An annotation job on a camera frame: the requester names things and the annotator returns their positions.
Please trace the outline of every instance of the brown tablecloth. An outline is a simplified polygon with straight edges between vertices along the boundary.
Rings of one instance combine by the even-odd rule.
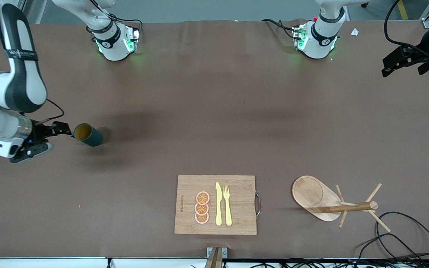
[[[411,67],[382,78],[396,47],[382,26],[346,22],[334,51],[311,60],[264,22],[147,24],[143,54],[120,62],[102,58],[85,26],[32,26],[61,121],[89,122],[106,143],[59,136],[29,162],[0,157],[0,256],[198,256],[207,246],[240,258],[358,256],[373,218],[349,213],[342,229],[316,219],[291,197],[301,175],[340,185],[347,202],[381,182],[378,215],[404,212],[429,228],[429,77]],[[401,41],[423,32],[390,24]],[[29,116],[55,114],[48,104]],[[179,174],[255,175],[258,235],[174,234]],[[429,251],[415,224],[385,223]],[[374,244],[364,256],[387,255]]]

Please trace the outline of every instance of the cutting board handle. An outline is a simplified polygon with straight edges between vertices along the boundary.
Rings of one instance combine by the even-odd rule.
[[[261,213],[261,197],[257,193],[257,190],[254,190],[254,193],[256,194],[256,197],[257,197],[257,213],[256,213],[256,219],[257,219],[257,217],[259,217],[259,214]]]

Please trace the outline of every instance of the yellow fork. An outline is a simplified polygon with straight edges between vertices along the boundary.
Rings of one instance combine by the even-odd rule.
[[[231,209],[229,208],[229,187],[223,186],[223,197],[226,200],[226,225],[231,226],[233,221],[231,219]]]

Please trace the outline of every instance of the toy orange slice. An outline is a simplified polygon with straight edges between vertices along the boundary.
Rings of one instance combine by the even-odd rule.
[[[196,195],[196,202],[200,205],[206,205],[210,201],[210,195],[206,192],[199,192]]]
[[[195,219],[195,220],[196,220],[196,222],[197,222],[197,223],[199,223],[199,224],[205,224],[205,223],[207,223],[207,222],[208,222],[208,220],[210,219],[210,215],[209,215],[209,214],[206,214],[206,215],[201,216],[201,215],[195,214],[195,215],[194,215],[194,219]]]
[[[208,213],[209,207],[208,205],[194,205],[194,212],[200,216],[206,215]]]

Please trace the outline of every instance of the cup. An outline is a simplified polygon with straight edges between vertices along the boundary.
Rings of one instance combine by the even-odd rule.
[[[88,146],[98,146],[102,143],[102,134],[90,124],[82,123],[75,127],[73,136]]]

